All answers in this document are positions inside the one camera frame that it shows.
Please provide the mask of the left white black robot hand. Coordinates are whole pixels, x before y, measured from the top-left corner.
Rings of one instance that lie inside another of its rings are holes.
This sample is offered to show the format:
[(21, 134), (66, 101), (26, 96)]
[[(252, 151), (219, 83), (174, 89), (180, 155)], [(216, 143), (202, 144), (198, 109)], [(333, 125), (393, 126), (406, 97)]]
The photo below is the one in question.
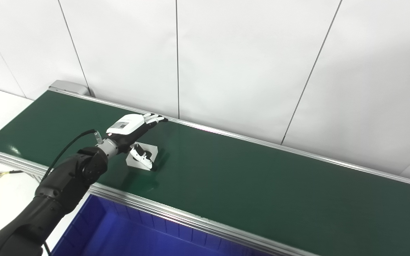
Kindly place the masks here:
[(137, 140), (158, 123), (169, 120), (158, 114), (127, 114), (120, 118), (106, 131), (106, 140), (112, 144), (115, 154), (130, 154), (132, 159), (139, 162), (150, 171), (156, 171), (157, 167), (152, 159), (152, 152), (143, 149)]

